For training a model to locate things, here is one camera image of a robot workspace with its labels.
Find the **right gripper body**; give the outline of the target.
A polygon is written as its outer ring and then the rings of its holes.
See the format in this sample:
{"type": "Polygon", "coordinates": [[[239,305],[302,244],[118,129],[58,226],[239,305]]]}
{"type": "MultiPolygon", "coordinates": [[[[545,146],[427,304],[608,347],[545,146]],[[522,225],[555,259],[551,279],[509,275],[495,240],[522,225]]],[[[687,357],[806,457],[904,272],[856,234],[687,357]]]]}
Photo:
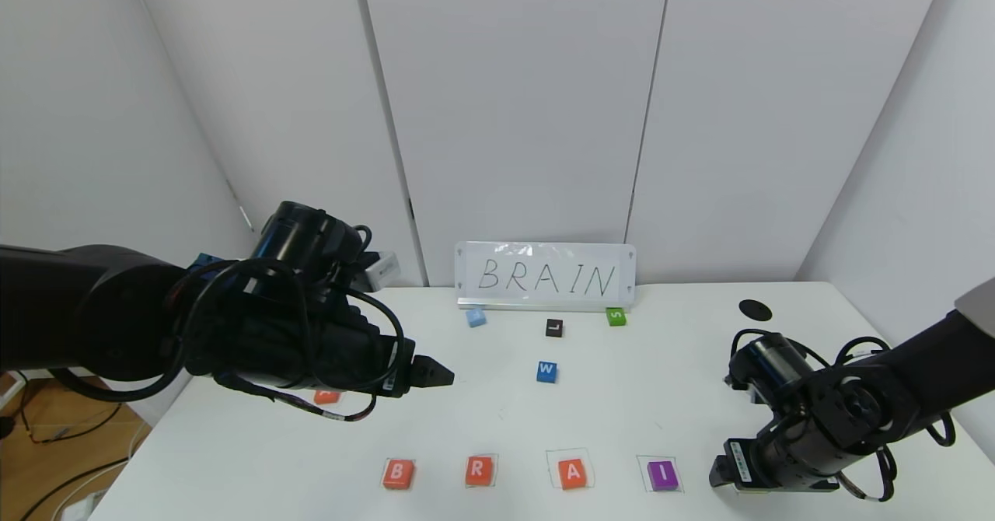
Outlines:
{"type": "Polygon", "coordinates": [[[722,484],[742,492],[831,492],[841,487],[841,430],[817,414],[775,412],[754,437],[731,437],[722,484]]]}

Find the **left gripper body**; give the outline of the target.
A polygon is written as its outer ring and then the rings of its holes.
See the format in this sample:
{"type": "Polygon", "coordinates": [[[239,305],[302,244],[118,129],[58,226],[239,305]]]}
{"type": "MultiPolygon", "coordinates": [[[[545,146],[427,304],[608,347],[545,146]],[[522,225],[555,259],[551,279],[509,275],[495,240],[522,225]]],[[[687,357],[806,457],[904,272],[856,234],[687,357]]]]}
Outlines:
{"type": "Polygon", "coordinates": [[[399,398],[411,387],[416,341],[381,333],[373,323],[319,328],[319,383],[324,389],[399,398]]]}

